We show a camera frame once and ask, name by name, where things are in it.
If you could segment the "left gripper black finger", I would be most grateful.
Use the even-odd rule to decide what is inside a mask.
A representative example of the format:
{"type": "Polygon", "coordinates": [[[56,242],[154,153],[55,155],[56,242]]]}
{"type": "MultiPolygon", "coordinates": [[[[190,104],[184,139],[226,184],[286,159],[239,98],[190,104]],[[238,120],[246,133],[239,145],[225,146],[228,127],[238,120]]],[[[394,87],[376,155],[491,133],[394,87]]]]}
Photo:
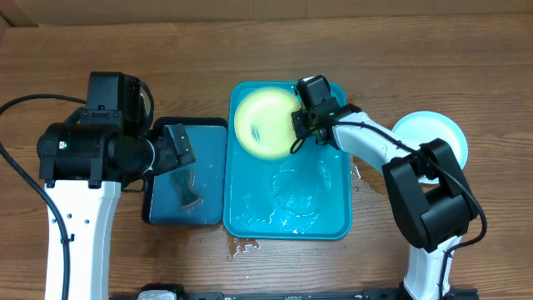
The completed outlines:
{"type": "Polygon", "coordinates": [[[181,124],[166,125],[174,143],[179,165],[190,165],[196,161],[191,141],[187,135],[186,127],[181,124]]]}
{"type": "Polygon", "coordinates": [[[160,170],[171,171],[186,165],[179,165],[176,150],[171,137],[162,137],[160,140],[160,170]]]}

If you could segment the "yellow plate with blue stain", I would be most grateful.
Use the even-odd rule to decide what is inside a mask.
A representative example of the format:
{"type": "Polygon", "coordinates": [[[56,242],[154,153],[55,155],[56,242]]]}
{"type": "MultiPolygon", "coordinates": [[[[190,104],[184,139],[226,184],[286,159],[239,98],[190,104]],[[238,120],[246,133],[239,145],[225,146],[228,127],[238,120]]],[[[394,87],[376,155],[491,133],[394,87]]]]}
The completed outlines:
{"type": "Polygon", "coordinates": [[[265,87],[251,92],[234,114],[238,142],[257,158],[286,157],[296,141],[291,114],[300,109],[296,96],[282,88],[265,87]]]}

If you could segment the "light blue plate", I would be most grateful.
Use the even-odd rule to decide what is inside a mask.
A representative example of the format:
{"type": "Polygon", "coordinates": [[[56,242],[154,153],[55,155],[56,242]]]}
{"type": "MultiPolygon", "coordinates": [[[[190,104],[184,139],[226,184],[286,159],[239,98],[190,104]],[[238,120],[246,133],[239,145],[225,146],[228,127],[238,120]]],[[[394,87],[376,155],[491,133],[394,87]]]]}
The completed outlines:
{"type": "Polygon", "coordinates": [[[412,112],[401,118],[392,131],[422,143],[440,138],[451,146],[461,169],[466,165],[469,153],[466,136],[453,120],[443,114],[432,111],[412,112]]]}

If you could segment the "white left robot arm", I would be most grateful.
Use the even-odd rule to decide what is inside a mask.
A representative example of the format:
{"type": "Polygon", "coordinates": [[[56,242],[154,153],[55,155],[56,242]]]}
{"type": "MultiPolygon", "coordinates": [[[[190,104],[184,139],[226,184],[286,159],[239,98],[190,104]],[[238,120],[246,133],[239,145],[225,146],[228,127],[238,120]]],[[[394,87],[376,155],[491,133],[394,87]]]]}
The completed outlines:
{"type": "Polygon", "coordinates": [[[112,224],[122,190],[194,163],[184,125],[149,137],[114,125],[54,123],[37,143],[48,211],[47,299],[106,299],[112,224]]]}

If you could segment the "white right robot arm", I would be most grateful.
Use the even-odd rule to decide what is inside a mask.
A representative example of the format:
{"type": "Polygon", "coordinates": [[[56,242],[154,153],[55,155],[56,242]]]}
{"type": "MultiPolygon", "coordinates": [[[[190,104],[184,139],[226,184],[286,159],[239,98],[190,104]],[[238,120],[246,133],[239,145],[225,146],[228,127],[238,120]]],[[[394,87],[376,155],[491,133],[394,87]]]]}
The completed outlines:
{"type": "Polygon", "coordinates": [[[452,299],[451,261],[478,243],[487,220],[451,146],[440,138],[413,142],[379,125],[354,105],[291,114],[296,153],[306,138],[350,153],[381,171],[396,225],[410,244],[399,299],[452,299]]]}

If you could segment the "black water tray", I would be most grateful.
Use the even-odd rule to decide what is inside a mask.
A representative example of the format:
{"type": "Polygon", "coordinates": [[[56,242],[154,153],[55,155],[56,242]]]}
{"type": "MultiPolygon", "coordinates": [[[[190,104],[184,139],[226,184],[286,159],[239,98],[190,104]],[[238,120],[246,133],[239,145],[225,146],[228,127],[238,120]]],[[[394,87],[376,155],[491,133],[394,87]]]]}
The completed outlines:
{"type": "Polygon", "coordinates": [[[178,123],[186,127],[196,157],[194,163],[178,169],[193,171],[194,188],[202,202],[182,209],[172,186],[171,172],[163,173],[147,180],[142,220],[153,225],[216,225],[222,220],[224,203],[227,121],[220,117],[160,117],[154,128],[178,123]]]}

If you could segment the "teal serving tray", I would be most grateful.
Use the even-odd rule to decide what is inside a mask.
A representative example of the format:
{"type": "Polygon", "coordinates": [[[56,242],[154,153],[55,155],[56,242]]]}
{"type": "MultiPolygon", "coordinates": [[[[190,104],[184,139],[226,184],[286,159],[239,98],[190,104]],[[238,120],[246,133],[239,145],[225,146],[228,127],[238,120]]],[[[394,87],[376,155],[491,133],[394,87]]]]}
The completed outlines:
{"type": "Polygon", "coordinates": [[[238,142],[238,105],[260,88],[291,93],[293,82],[249,81],[232,91],[223,223],[238,238],[337,240],[352,225],[351,158],[308,138],[294,155],[266,160],[238,142]]]}

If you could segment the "brown cardboard backdrop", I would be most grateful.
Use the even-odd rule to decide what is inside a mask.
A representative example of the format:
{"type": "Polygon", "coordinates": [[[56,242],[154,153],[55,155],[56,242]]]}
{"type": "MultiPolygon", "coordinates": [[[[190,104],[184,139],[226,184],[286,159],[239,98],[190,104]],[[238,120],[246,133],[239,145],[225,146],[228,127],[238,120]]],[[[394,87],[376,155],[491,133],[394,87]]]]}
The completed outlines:
{"type": "Polygon", "coordinates": [[[531,11],[532,0],[1,0],[14,27],[531,11]]]}

